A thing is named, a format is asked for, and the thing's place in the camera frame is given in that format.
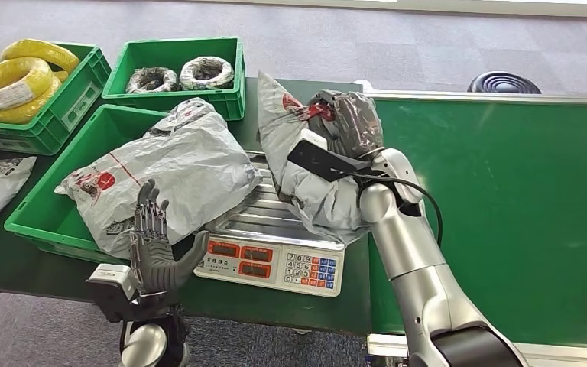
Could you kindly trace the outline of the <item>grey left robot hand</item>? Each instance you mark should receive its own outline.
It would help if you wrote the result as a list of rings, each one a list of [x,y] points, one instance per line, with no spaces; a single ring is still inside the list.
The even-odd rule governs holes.
[[[192,248],[176,260],[167,237],[169,201],[160,202],[159,193],[152,179],[141,186],[130,231],[131,268],[141,292],[149,294],[181,288],[203,260],[209,240],[209,232],[198,232]]]

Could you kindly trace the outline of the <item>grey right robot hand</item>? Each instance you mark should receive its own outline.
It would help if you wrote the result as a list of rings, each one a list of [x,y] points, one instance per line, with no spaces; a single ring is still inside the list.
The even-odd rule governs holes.
[[[363,93],[323,89],[308,105],[309,129],[337,154],[365,160],[383,147],[381,120],[374,101]]]

